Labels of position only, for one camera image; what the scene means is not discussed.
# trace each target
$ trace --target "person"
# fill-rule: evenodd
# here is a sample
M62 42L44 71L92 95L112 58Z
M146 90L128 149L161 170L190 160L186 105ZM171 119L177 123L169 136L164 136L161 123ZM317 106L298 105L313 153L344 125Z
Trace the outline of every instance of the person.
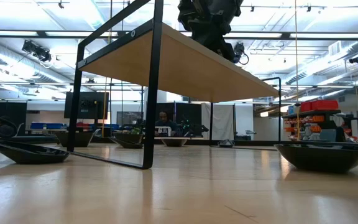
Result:
M160 112L160 119L155 123L156 127L171 127L171 136L178 136L179 135L179 126L168 119L167 112L161 111ZM163 133L158 133L158 131L155 131L155 136L168 136L168 133L166 133L166 129L162 130Z
M1 116L1 118L10 121L10 118L8 116ZM0 121L0 133L10 136L15 134L14 128L10 125L7 125L4 121Z

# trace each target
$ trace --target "shelf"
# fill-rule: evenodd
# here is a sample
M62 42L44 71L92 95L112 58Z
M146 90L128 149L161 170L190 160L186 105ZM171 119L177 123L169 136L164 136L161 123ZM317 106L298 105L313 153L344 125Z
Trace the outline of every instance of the shelf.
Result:
M152 22L148 21L78 62L78 68L148 86L152 34ZM278 96L275 88L166 24L159 69L159 90L202 101Z
M315 110L315 111L306 111L306 112L301 112L299 113L299 117L304 117L304 116L310 116L310 115L332 115L332 114L338 114L340 113L341 110ZM291 114L291 115L286 115L283 116L283 118L297 118L296 113L295 114Z

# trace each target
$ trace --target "ceiling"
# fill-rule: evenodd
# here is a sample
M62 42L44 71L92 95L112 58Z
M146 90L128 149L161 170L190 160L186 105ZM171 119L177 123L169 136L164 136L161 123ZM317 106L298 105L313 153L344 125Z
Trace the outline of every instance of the ceiling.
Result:
M63 1L64 8L58 6L59 2L59 0L0 0L0 30L95 30L110 18L110 12L114 16L127 6L128 1L113 0L112 11L110 11L109 0ZM177 21L179 0L165 0L164 3L164 23L177 30L184 30ZM299 7L296 18L297 26L295 26L294 0L244 0L241 16L235 17L231 23L232 30L238 32L294 32L297 29L298 32L358 32L358 0L298 0L297 4ZM251 12L251 6L255 7L253 12ZM152 18L153 10L154 1L150 1L124 19L124 22L114 26L113 31L135 29ZM25 40L33 40L37 45L50 49L51 54L57 60L42 65L46 67L47 71L51 71L51 76L62 75L67 78L65 82L73 80L76 50L80 39L0 37L0 46L7 52L17 53L38 64L35 57L22 51ZM297 63L300 69L310 69L308 65L328 54L329 46L336 40L300 40L297 43L292 40L227 40L227 42L232 45L237 42L244 43L249 63L242 66L243 69L259 78L281 77L283 80L289 80L296 71ZM85 57L106 45L105 39L95 40L86 47ZM345 73L345 65L343 60L330 62L329 65L321 66L321 70L314 71L312 75L307 75L300 82L302 85L316 85ZM350 68L355 69L357 66L350 65ZM88 78L94 78L97 83L105 82L104 77L84 73L83 82ZM346 77L336 80L336 82L344 80ZM61 92L69 88L69 86L61 88ZM87 91L103 89L105 86L86 87ZM285 91L287 91L286 94L291 94L290 89Z

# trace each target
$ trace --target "white backdrop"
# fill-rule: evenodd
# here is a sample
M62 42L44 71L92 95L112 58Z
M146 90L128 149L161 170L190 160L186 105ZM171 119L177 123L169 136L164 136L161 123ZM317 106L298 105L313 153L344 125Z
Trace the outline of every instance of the white backdrop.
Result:
M202 124L209 129L211 105L201 104ZM212 139L234 140L233 105L214 105ZM209 132L203 133L205 139L209 139Z

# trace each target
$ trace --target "security camera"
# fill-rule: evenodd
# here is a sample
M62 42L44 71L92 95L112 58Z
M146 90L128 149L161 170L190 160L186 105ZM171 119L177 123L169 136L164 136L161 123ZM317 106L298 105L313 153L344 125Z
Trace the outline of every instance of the security camera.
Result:
M350 63L358 63L358 57L349 59Z

